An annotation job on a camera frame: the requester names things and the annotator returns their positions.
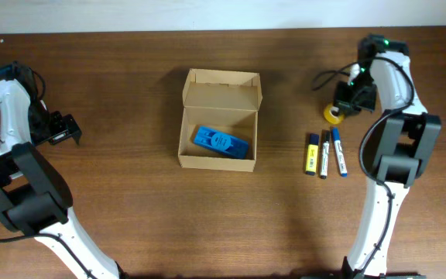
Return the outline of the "yellow tape roll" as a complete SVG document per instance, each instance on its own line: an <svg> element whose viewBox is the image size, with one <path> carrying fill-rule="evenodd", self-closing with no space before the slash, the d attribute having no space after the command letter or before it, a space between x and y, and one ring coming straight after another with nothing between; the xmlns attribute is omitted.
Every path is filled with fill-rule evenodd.
<svg viewBox="0 0 446 279"><path fill-rule="evenodd" d="M345 115L333 103L328 104L324 108L323 116L332 125L338 125L345 119Z"/></svg>

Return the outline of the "black whiteboard marker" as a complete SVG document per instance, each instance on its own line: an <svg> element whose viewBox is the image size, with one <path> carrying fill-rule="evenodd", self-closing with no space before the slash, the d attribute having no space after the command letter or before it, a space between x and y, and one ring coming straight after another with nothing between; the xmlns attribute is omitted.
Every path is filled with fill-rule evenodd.
<svg viewBox="0 0 446 279"><path fill-rule="evenodd" d="M326 179L328 177L330 137L331 137L330 132L325 130L323 132L323 142L321 146L321 171L320 171L321 179Z"/></svg>

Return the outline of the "yellow highlighter black cap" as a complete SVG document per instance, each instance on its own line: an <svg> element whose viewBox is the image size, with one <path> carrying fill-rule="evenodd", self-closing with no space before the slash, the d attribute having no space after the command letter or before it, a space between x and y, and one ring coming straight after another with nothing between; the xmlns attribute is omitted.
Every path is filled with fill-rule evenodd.
<svg viewBox="0 0 446 279"><path fill-rule="evenodd" d="M307 145L307 157L305 163L305 173L314 176L317 173L317 158L319 151L319 135L311 133Z"/></svg>

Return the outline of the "brown cardboard box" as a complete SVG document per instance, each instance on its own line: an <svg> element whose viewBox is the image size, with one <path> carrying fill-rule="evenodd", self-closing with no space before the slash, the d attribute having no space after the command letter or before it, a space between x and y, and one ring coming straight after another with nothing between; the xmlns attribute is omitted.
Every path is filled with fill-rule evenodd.
<svg viewBox="0 0 446 279"><path fill-rule="evenodd" d="M184 112L178 159L181 167L252 172L256 166L260 75L252 72L191 69L182 92ZM233 159L194 143L202 127L249 144L243 159Z"/></svg>

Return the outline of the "blue whiteboard duster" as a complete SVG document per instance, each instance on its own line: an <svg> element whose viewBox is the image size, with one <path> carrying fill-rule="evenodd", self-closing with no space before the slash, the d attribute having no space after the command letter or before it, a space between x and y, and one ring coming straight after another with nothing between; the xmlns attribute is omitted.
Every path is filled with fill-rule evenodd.
<svg viewBox="0 0 446 279"><path fill-rule="evenodd" d="M249 144L243 139L206 126L199 127L194 137L194 144L240 160L245 159L249 151Z"/></svg>

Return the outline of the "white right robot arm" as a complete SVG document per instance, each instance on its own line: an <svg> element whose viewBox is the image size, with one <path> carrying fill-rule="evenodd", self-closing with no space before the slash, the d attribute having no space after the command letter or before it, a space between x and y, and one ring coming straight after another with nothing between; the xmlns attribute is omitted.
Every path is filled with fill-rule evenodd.
<svg viewBox="0 0 446 279"><path fill-rule="evenodd" d="M361 223L341 267L343 278L386 278L396 217L411 186L425 171L441 132L439 116L422 105L410 75L406 43L368 35L358 44L350 76L334 92L339 115L382 106L363 136L359 165L367 177Z"/></svg>

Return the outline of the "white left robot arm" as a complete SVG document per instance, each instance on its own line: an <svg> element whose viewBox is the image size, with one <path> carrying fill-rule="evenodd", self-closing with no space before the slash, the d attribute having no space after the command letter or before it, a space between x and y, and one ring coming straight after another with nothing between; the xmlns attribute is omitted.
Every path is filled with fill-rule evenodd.
<svg viewBox="0 0 446 279"><path fill-rule="evenodd" d="M67 182L37 149L82 136L72 115L48 110L45 92L31 67L0 67L0 223L15 233L0 243L34 239L77 278L126 278L79 223Z"/></svg>

